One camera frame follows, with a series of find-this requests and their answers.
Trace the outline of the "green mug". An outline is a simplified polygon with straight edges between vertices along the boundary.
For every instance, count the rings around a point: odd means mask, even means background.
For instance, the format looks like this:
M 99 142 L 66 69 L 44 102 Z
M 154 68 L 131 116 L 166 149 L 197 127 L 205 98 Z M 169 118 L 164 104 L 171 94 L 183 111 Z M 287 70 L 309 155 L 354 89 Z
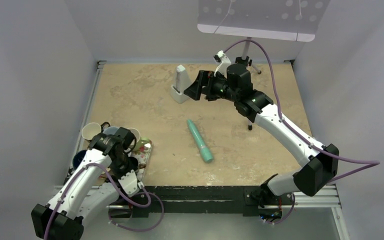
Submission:
M 133 152 L 138 151 L 141 147 L 144 147 L 151 142 L 147 137 L 143 137 L 138 129 L 129 127 L 128 130 L 133 133 L 136 139 L 136 142 L 133 141 L 129 146 Z

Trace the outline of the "dark blue mug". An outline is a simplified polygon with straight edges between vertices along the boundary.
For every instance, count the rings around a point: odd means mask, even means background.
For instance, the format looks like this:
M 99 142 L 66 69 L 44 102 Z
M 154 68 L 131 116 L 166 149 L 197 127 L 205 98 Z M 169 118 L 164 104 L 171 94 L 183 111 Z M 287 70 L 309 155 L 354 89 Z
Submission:
M 77 152 L 74 157 L 72 158 L 72 167 L 73 169 L 77 169 L 79 167 L 79 165 L 81 164 L 81 162 L 83 161 L 85 155 L 86 155 L 86 152 L 87 150 L 80 150 L 79 152 Z

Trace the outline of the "light grey footed mug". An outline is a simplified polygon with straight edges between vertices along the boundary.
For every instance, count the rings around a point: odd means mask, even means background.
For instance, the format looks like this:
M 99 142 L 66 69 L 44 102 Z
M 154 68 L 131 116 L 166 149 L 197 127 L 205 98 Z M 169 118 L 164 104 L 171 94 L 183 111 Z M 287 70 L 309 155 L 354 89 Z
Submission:
M 102 133 L 106 135 L 116 135 L 118 130 L 118 126 L 109 126 L 105 128 Z

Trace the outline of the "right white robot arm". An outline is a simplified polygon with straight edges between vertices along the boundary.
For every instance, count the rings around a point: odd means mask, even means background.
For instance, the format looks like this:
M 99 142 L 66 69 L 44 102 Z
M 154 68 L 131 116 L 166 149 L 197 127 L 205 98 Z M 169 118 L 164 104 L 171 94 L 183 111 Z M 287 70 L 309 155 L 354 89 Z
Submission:
M 225 74 L 200 70 L 184 94 L 195 101 L 204 95 L 207 101 L 233 102 L 239 114 L 270 133 L 298 162 L 300 170 L 275 174 L 261 185 L 264 202 L 272 204 L 280 195 L 294 192 L 312 197 L 337 175 L 339 149 L 313 139 L 289 123 L 271 98 L 254 89 L 251 73 L 244 65 L 232 64 Z

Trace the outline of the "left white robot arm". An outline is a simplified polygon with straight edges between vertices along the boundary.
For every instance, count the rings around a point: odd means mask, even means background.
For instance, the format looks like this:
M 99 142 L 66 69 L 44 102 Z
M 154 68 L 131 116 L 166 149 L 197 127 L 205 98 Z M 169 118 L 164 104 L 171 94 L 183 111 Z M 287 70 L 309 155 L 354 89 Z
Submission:
M 88 221 L 104 207 L 122 205 L 141 189 L 138 161 L 131 156 L 138 139 L 128 128 L 99 130 L 72 176 L 45 205 L 31 211 L 35 234 L 43 240 L 79 240 Z

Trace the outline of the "white metronome-shaped object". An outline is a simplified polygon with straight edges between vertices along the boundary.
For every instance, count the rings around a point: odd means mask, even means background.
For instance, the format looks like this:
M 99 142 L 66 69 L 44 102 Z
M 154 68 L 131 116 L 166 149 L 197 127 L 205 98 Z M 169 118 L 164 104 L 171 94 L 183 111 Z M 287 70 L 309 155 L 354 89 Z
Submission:
M 184 94 L 184 91 L 192 84 L 192 81 L 189 77 L 189 74 L 186 68 L 183 65 L 178 65 L 175 68 L 173 82 L 170 86 L 170 95 L 173 100 L 182 104 L 189 99 L 187 95 Z

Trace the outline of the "floral tray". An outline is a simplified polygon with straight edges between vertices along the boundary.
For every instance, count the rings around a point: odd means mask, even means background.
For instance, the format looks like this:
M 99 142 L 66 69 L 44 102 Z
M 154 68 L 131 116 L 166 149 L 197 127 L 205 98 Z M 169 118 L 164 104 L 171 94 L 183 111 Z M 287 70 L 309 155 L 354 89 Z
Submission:
M 137 179 L 143 181 L 145 177 L 146 167 L 151 158 L 151 153 L 153 149 L 153 142 L 146 138 L 142 137 L 139 142 L 139 148 L 128 153 L 130 158 L 135 158 L 137 163 L 137 170 L 135 171 Z

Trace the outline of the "purple tripod stand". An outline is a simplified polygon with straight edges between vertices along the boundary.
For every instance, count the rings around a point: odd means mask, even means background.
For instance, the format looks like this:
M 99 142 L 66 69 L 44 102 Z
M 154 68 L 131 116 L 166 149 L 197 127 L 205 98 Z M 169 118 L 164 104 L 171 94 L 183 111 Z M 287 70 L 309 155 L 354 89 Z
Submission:
M 248 56 L 250 43 L 251 42 L 249 41 L 245 41 L 242 56 L 240 57 L 241 60 L 239 61 L 239 63 L 246 64 L 247 66 L 252 67 L 258 75 L 261 75 L 262 71 L 255 64 L 253 64 L 253 60 Z M 253 123 L 250 120 L 248 120 L 247 127 L 249 131 L 253 130 Z

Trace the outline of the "teal cylindrical bottle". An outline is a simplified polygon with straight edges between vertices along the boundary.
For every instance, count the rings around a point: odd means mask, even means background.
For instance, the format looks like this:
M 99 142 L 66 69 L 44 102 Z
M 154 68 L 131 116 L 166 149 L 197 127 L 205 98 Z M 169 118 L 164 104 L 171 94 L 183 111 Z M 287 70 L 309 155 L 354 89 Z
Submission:
M 195 144 L 199 150 L 200 156 L 203 159 L 205 163 L 210 163 L 213 161 L 214 157 L 213 154 L 211 153 L 210 149 L 206 145 L 202 135 L 200 134 L 198 128 L 194 124 L 194 122 L 190 119 L 186 121 L 187 127 L 195 141 Z

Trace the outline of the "perforated white panel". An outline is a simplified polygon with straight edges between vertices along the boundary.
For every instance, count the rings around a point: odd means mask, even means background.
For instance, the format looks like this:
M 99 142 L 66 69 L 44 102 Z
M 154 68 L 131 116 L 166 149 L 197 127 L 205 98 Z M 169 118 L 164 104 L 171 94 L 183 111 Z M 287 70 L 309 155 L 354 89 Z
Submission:
M 200 0 L 202 33 L 311 42 L 329 0 Z

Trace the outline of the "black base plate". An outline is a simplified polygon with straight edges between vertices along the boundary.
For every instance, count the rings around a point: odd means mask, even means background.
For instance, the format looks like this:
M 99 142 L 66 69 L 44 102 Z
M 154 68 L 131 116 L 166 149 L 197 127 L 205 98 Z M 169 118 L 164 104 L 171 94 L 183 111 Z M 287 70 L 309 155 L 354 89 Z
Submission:
M 115 219 L 147 218 L 151 213 L 177 214 L 241 214 L 244 217 L 262 217 L 277 220 L 291 206 L 289 193 L 268 197 L 260 186 L 147 186 L 152 199 L 147 208 L 139 208 L 120 198 L 108 206 Z

